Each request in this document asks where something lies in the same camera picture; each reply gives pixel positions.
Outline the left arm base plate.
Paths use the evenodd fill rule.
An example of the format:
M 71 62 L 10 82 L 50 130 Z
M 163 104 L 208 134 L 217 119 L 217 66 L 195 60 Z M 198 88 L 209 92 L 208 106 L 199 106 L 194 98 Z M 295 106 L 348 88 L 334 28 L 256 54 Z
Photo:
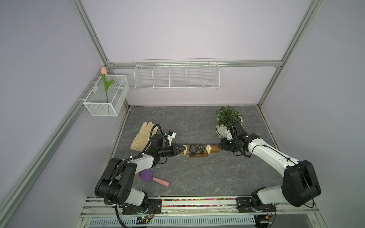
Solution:
M 148 201 L 144 201 L 141 206 L 129 205 L 123 209 L 123 215 L 137 215 L 137 214 L 161 214 L 162 211 L 162 199 L 149 198 Z

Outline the beige watch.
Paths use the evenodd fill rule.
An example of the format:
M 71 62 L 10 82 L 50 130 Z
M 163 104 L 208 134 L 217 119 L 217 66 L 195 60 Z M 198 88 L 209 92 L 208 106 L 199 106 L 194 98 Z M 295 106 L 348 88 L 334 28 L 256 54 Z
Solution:
M 182 152 L 183 155 L 187 154 L 187 151 L 189 150 L 187 145 L 183 145 L 184 146 L 184 151 Z
M 211 154 L 211 150 L 212 150 L 212 147 L 208 144 L 206 145 L 206 151 L 207 151 L 207 154 L 210 155 Z

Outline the chunky black watch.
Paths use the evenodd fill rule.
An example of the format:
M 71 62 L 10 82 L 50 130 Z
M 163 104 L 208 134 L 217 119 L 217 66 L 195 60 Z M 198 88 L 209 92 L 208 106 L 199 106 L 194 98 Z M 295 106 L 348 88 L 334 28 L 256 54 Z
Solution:
M 196 145 L 191 145 L 189 147 L 189 152 L 190 152 L 191 156 L 196 156 L 197 151 L 198 151 L 198 148 L 196 147 Z

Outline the wooden watch stand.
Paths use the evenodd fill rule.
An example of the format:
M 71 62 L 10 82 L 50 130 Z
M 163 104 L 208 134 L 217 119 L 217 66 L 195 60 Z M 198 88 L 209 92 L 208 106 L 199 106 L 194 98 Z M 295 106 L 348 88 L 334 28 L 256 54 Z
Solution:
M 188 155 L 192 158 L 205 158 L 211 154 L 217 154 L 221 151 L 218 145 L 199 144 L 199 145 L 184 145 L 186 149 L 181 152 L 182 155 Z

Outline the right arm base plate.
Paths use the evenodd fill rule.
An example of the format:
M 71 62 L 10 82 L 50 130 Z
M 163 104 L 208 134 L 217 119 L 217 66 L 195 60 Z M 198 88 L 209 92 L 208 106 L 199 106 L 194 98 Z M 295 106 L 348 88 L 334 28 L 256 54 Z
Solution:
M 263 204 L 257 197 L 237 197 L 237 210 L 239 213 L 246 212 L 276 212 L 274 204 Z

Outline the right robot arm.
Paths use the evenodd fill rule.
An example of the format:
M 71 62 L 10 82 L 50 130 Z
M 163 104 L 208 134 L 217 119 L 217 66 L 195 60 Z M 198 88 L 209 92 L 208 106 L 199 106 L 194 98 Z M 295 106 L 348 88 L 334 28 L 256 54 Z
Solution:
M 280 152 L 266 143 L 254 133 L 248 134 L 241 123 L 229 117 L 231 138 L 223 138 L 220 148 L 233 153 L 239 152 L 241 156 L 251 158 L 257 156 L 273 167 L 282 177 L 281 185 L 262 187 L 252 192 L 246 207 L 254 211 L 262 211 L 266 206 L 289 203 L 294 207 L 313 202 L 322 191 L 317 179 L 314 166 L 307 160 L 299 161 Z

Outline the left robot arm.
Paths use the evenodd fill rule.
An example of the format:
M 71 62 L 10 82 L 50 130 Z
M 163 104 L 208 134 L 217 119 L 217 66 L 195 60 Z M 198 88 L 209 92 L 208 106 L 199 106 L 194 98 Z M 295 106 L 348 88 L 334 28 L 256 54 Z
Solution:
M 103 198 L 105 205 L 133 205 L 147 210 L 148 194 L 133 188 L 135 175 L 153 168 L 162 157 L 184 153 L 187 146 L 173 143 L 175 136 L 175 132 L 163 132 L 158 124 L 144 122 L 130 147 L 139 154 L 111 159 L 96 184 L 95 196 Z

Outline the slim black watch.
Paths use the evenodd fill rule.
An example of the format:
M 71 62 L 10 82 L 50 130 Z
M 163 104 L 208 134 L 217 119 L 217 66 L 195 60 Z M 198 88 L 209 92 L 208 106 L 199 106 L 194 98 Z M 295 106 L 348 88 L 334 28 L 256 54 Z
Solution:
M 199 145 L 198 146 L 198 150 L 199 150 L 200 155 L 204 155 L 204 153 L 205 153 L 205 146 L 204 145 Z

